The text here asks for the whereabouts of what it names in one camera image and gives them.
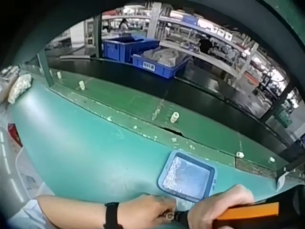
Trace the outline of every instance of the watch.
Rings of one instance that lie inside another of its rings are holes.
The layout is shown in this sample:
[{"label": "watch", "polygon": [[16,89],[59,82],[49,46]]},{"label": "watch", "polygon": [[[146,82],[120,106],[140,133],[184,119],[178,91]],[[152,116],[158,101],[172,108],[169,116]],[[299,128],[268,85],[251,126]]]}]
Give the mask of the watch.
[{"label": "watch", "polygon": [[111,202],[105,204],[106,206],[106,223],[104,224],[104,229],[123,229],[123,227],[118,224],[118,202]]}]

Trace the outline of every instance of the white plastic fitting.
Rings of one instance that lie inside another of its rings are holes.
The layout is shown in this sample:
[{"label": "white plastic fitting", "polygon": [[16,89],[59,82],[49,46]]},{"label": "white plastic fitting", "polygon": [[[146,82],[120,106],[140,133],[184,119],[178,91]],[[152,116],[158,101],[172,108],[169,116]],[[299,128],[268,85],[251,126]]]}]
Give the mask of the white plastic fitting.
[{"label": "white plastic fitting", "polygon": [[61,79],[61,72],[57,72],[57,77]]},{"label": "white plastic fitting", "polygon": [[238,158],[243,158],[243,157],[244,157],[244,153],[243,153],[243,152],[237,152],[237,153],[236,153],[236,156],[237,156]]},{"label": "white plastic fitting", "polygon": [[270,162],[275,162],[275,159],[274,159],[273,157],[270,157],[270,158],[269,158],[269,161],[270,161]]},{"label": "white plastic fitting", "polygon": [[179,118],[179,113],[174,112],[173,115],[171,116],[171,123],[175,123]]},{"label": "white plastic fitting", "polygon": [[84,83],[84,81],[81,80],[81,81],[79,82],[79,84],[80,84],[81,90],[82,90],[82,91],[85,90],[85,83]]}]

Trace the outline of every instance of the person's left hand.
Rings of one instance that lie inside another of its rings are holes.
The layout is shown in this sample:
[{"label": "person's left hand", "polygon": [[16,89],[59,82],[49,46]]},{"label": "person's left hand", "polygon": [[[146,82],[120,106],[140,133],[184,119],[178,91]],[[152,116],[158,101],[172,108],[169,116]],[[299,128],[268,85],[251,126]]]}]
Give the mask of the person's left hand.
[{"label": "person's left hand", "polygon": [[142,195],[119,204],[118,223],[124,229],[151,229],[170,223],[164,212],[175,212],[176,200],[157,196]]}]

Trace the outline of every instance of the person's right hand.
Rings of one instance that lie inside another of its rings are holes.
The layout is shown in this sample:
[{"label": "person's right hand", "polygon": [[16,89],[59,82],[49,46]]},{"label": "person's right hand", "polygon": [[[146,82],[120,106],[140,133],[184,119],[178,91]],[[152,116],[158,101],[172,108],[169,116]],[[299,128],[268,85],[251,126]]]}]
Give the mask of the person's right hand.
[{"label": "person's right hand", "polygon": [[251,204],[253,194],[242,185],[236,185],[226,192],[213,195],[199,203],[187,215],[190,229],[212,229],[213,221],[221,216],[229,207]]}]

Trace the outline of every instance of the orange object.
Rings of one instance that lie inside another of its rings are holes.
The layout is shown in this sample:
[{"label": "orange object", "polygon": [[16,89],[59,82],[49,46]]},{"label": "orange object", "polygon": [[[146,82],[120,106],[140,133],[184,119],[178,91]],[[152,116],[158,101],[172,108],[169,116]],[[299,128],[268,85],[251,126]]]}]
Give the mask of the orange object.
[{"label": "orange object", "polygon": [[239,219],[251,219],[257,217],[268,217],[268,216],[278,216],[279,214],[279,203],[271,204],[259,204],[250,205],[246,207],[230,208],[225,211],[220,217],[220,220],[239,220]]}]

